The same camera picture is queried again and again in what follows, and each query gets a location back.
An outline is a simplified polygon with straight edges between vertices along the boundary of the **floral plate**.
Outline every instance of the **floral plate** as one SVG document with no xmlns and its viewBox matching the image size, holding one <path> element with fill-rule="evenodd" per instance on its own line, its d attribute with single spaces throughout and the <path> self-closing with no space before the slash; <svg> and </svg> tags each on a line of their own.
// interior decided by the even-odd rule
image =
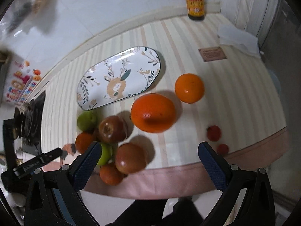
<svg viewBox="0 0 301 226">
<path fill-rule="evenodd" d="M 86 71 L 78 83 L 77 103 L 87 111 L 142 93 L 154 82 L 160 67 L 153 49 L 127 49 Z"/>
</svg>

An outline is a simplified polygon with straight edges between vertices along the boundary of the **bottle label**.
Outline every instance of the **bottle label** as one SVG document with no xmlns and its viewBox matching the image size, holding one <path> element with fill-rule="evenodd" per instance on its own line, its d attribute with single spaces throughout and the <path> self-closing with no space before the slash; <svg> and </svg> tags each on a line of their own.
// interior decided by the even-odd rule
<svg viewBox="0 0 301 226">
<path fill-rule="evenodd" d="M 186 0 L 186 3 L 189 15 L 201 17 L 205 14 L 204 0 Z"/>
</svg>

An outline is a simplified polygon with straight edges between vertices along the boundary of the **green apple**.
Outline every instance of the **green apple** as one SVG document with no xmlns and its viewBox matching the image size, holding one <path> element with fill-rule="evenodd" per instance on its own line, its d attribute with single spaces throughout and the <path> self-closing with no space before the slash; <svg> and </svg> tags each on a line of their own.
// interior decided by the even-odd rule
<svg viewBox="0 0 301 226">
<path fill-rule="evenodd" d="M 113 156 L 113 147 L 109 144 L 101 143 L 101 157 L 97 163 L 99 166 L 105 165 Z"/>
<path fill-rule="evenodd" d="M 92 130 L 97 125 L 97 116 L 93 111 L 84 111 L 77 118 L 77 126 L 80 130 Z"/>
</svg>

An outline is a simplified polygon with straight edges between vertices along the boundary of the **table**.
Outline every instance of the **table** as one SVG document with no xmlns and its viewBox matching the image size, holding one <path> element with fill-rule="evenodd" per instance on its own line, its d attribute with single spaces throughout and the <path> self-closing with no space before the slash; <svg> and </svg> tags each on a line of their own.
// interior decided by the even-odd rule
<svg viewBox="0 0 301 226">
<path fill-rule="evenodd" d="M 133 128 L 129 140 L 145 144 L 152 161 L 146 170 L 132 174 L 118 186 L 106 186 L 94 173 L 85 190 L 124 198 L 158 199 L 202 193 L 214 186 L 197 155 L 198 144 L 207 141 L 206 128 L 218 125 L 219 142 L 230 148 L 229 163 L 242 169 L 267 167 L 288 149 L 282 106 L 272 80 L 260 59 L 222 46 L 227 59 L 204 62 L 198 49 L 219 45 L 217 28 L 230 23 L 221 14 L 208 14 L 203 22 L 186 16 L 151 22 L 117 35 L 91 48 L 47 85 L 42 117 L 42 151 L 74 143 L 80 130 L 76 118 L 77 83 L 92 65 L 128 49 L 153 48 L 162 60 L 162 70 L 151 89 L 174 101 L 180 115 L 168 131 L 150 134 Z M 205 96 L 197 103 L 181 103 L 174 83 L 181 74 L 195 73 L 205 85 Z M 102 107 L 98 115 L 121 115 L 129 123 L 129 110 L 139 96 Z"/>
</svg>

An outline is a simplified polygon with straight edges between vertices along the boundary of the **small brown sign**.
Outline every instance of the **small brown sign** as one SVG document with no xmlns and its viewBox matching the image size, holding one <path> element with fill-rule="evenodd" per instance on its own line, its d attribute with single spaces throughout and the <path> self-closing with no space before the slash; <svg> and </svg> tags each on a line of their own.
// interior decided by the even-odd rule
<svg viewBox="0 0 301 226">
<path fill-rule="evenodd" d="M 227 58 L 221 47 L 202 48 L 199 49 L 199 52 L 205 62 Z"/>
</svg>

